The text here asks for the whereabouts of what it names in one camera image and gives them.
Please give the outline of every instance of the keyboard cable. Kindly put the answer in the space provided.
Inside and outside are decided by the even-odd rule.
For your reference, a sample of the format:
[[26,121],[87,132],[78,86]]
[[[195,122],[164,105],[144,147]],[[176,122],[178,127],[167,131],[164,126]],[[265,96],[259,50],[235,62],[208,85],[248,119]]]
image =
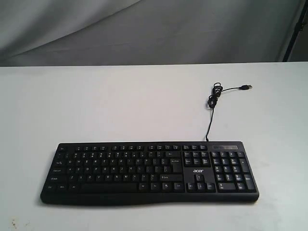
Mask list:
[[224,90],[221,83],[218,82],[218,83],[214,84],[213,89],[212,89],[212,94],[208,97],[208,101],[207,101],[209,108],[212,109],[212,115],[211,115],[210,123],[209,123],[208,128],[207,128],[206,135],[205,135],[206,141],[208,141],[207,136],[208,136],[208,133],[210,132],[210,128],[211,128],[212,121],[213,121],[214,108],[217,104],[218,98],[220,97],[221,93],[224,92],[224,91],[227,91],[227,90],[235,90],[235,89],[249,90],[251,88],[252,88],[251,85],[242,85],[242,86],[237,87],[237,88],[228,88],[228,89]]

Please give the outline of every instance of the white table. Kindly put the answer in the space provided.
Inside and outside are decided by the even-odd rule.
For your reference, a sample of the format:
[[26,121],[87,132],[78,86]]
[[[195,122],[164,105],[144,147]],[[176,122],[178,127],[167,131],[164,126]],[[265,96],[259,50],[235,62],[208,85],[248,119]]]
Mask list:
[[[308,63],[0,68],[0,230],[307,230]],[[255,204],[55,206],[39,194],[61,142],[242,141]]]

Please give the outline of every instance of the keyboard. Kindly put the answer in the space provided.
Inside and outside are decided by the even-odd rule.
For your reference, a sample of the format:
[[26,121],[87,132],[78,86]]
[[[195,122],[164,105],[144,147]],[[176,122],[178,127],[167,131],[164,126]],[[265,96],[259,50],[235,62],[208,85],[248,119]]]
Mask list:
[[253,202],[257,185],[241,142],[59,144],[41,200],[60,205]]

